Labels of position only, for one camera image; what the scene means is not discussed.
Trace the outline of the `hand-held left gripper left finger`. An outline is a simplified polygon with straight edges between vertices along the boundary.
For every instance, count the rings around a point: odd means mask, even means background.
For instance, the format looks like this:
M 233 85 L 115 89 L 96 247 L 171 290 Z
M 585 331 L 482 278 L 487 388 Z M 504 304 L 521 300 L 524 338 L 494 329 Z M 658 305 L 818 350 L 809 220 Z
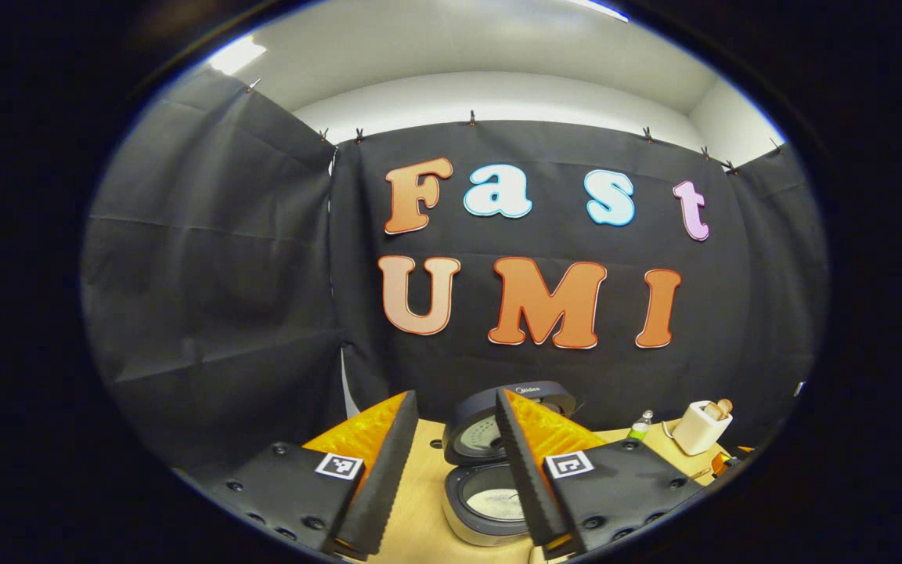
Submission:
M 176 468 L 269 536 L 336 560 L 379 553 L 419 421 L 413 390 L 308 442 L 273 440 L 236 461 Z

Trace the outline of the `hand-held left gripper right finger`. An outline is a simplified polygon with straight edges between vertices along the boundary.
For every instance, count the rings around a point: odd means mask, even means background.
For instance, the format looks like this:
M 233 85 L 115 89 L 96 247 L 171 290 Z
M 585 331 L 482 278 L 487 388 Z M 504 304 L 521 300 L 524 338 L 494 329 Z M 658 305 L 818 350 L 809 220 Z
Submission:
M 602 439 L 510 389 L 496 422 L 530 537 L 547 559 L 620 544 L 702 492 L 637 439 Z

